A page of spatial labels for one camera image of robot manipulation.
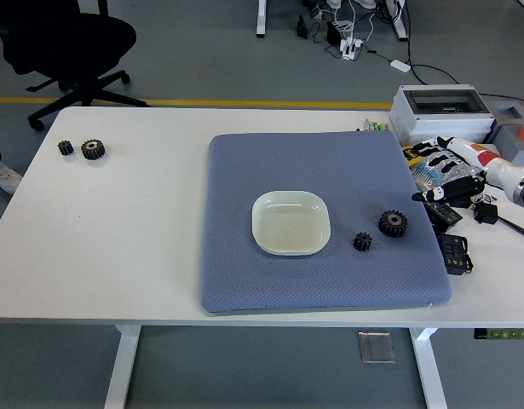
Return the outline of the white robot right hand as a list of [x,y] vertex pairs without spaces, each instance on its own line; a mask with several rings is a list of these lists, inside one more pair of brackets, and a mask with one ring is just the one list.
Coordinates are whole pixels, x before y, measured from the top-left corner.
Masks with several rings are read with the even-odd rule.
[[436,147],[454,154],[475,170],[473,176],[449,181],[423,193],[414,193],[412,200],[425,203],[448,203],[481,193],[486,184],[504,191],[514,204],[524,207],[524,166],[512,164],[486,147],[459,137],[441,137],[413,146],[417,152]]

